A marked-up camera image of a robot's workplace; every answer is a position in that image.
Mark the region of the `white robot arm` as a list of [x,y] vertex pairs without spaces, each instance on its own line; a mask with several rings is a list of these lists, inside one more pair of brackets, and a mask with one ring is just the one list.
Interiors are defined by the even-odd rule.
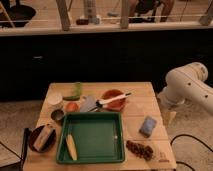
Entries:
[[165,126],[175,118],[175,108],[186,100],[197,103],[213,115],[213,88],[205,84],[207,78],[208,69],[200,62],[174,68],[166,74],[166,86],[157,95]]

